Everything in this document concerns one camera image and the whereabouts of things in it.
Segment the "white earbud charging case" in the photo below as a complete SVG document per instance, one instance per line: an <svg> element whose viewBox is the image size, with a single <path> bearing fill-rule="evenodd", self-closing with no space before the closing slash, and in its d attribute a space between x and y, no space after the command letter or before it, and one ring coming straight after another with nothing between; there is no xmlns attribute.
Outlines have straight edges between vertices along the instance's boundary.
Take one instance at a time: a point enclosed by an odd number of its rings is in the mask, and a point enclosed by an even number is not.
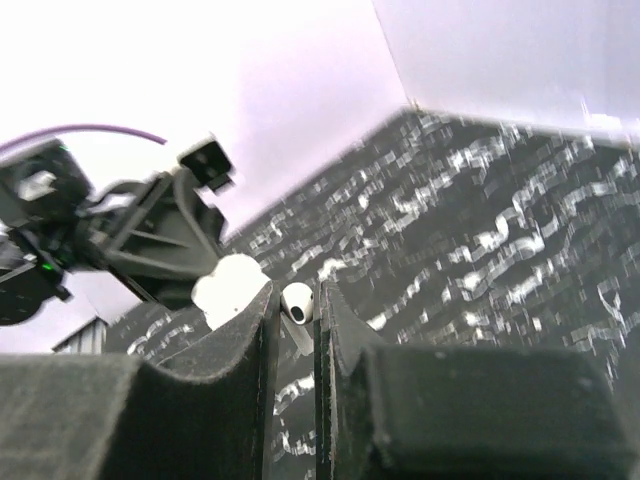
<svg viewBox="0 0 640 480"><path fill-rule="evenodd" d="M240 314L269 281L256 260L232 254L221 258L208 275L197 280L191 299L215 331Z"/></svg>

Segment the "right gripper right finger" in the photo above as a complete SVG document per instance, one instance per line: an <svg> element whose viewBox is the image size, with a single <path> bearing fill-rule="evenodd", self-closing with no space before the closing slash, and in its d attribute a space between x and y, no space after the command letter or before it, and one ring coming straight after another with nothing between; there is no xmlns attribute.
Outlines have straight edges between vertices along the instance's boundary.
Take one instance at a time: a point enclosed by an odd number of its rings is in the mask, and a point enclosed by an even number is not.
<svg viewBox="0 0 640 480"><path fill-rule="evenodd" d="M630 479L639 450L592 361L566 349L385 341L314 292L320 479Z"/></svg>

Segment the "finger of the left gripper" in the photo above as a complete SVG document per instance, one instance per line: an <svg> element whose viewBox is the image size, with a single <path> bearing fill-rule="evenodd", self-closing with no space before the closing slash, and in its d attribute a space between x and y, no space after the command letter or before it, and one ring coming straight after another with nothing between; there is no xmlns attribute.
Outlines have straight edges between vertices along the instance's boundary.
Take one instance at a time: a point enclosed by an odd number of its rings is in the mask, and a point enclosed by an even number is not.
<svg viewBox="0 0 640 480"><path fill-rule="evenodd" d="M163 173L97 231L97 264L145 301L171 310L192 303L191 291L222 257L224 216L207 206L187 169Z"/></svg>

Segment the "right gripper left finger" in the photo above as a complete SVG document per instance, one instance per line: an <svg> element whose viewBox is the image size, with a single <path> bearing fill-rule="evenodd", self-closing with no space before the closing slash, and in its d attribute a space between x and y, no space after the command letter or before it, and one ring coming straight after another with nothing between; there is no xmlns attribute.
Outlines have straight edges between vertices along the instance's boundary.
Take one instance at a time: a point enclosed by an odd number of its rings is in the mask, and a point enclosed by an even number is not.
<svg viewBox="0 0 640 480"><path fill-rule="evenodd" d="M5 479L264 479L274 287L160 365L126 354L5 355Z"/></svg>

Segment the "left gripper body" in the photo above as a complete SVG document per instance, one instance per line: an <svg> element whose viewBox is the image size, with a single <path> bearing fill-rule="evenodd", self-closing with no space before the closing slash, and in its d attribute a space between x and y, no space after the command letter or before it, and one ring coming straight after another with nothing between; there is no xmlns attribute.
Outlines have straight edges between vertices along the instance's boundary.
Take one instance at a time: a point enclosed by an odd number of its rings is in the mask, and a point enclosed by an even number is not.
<svg viewBox="0 0 640 480"><path fill-rule="evenodd" d="M1 323L31 319L52 299L68 300L68 271L97 271L80 245L83 221L113 218L119 209L98 206L130 193L130 182L111 184L92 200L93 186L58 139L11 154L1 163L1 222L21 253L19 264L1 268Z"/></svg>

